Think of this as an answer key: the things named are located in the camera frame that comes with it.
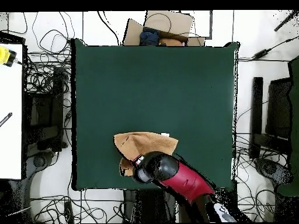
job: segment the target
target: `tan fabric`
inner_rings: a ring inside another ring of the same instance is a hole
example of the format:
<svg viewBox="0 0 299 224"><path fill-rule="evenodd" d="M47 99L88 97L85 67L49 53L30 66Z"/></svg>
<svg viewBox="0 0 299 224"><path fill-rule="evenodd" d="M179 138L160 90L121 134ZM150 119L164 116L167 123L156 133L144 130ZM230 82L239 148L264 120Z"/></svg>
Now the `tan fabric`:
<svg viewBox="0 0 299 224"><path fill-rule="evenodd" d="M172 38L162 38L159 42L160 44L166 44L166 46L183 46L182 42Z"/></svg>
<svg viewBox="0 0 299 224"><path fill-rule="evenodd" d="M152 151L172 155L178 140L152 132L129 132L115 135L114 144L125 157L120 161L120 174L132 176L133 165L131 161Z"/></svg>

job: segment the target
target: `green table surface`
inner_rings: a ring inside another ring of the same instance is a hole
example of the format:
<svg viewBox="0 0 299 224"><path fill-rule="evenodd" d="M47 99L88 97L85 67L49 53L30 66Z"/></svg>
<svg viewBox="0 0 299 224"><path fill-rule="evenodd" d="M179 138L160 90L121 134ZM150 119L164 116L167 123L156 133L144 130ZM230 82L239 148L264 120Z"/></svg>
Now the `green table surface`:
<svg viewBox="0 0 299 224"><path fill-rule="evenodd" d="M152 188L119 172L113 136L148 131L231 188L234 58L227 47L84 46L75 40L77 190Z"/></svg>
<svg viewBox="0 0 299 224"><path fill-rule="evenodd" d="M290 184L280 185L278 193L284 196L299 196L299 57L288 63L293 86L289 93L291 100L291 148L289 163L294 180Z"/></svg>

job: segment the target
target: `cardboard box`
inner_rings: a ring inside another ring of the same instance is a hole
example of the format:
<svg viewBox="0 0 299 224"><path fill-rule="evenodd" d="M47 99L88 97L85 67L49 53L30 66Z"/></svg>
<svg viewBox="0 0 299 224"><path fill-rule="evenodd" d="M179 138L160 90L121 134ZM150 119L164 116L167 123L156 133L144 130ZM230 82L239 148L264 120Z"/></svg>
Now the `cardboard box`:
<svg viewBox="0 0 299 224"><path fill-rule="evenodd" d="M132 19L128 20L123 44L124 46L140 45L140 34L145 26L159 30L161 39L170 38L185 42L188 46L203 46L204 37L189 37L192 23L193 17L190 15L166 10L149 10L143 26Z"/></svg>

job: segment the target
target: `yellow tool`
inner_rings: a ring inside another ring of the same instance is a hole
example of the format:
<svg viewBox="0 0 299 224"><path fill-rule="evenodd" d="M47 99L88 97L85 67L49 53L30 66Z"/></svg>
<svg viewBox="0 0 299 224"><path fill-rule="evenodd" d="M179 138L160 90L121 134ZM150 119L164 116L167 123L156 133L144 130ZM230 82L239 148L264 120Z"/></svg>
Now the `yellow tool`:
<svg viewBox="0 0 299 224"><path fill-rule="evenodd" d="M20 61L16 59L15 51L11 51L6 47L0 46L0 64L11 67L14 62L23 65Z"/></svg>

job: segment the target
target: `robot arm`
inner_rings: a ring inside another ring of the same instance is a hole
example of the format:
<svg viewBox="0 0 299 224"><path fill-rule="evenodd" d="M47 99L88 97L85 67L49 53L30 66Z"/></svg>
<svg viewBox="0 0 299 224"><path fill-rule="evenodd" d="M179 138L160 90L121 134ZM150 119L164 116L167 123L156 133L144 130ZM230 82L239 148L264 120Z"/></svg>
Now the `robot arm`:
<svg viewBox="0 0 299 224"><path fill-rule="evenodd" d="M134 162L134 179L155 183L188 204L195 222L235 222L228 210L217 202L213 186L197 171L162 152L150 152Z"/></svg>

